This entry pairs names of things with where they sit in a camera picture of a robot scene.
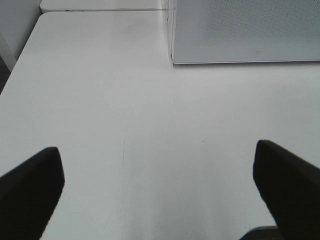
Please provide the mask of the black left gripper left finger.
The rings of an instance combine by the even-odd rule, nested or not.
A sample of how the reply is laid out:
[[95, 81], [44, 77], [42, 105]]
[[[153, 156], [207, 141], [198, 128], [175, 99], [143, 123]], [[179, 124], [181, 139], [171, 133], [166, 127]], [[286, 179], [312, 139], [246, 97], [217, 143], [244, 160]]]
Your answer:
[[47, 147], [0, 178], [0, 238], [39, 240], [65, 185], [60, 152]]

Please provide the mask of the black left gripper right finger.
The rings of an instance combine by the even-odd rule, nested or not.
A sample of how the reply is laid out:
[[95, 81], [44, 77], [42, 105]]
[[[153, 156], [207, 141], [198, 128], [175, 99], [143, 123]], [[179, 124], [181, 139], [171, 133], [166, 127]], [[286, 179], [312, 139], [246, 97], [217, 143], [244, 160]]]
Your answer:
[[259, 140], [253, 180], [285, 240], [320, 238], [318, 167], [270, 140]]

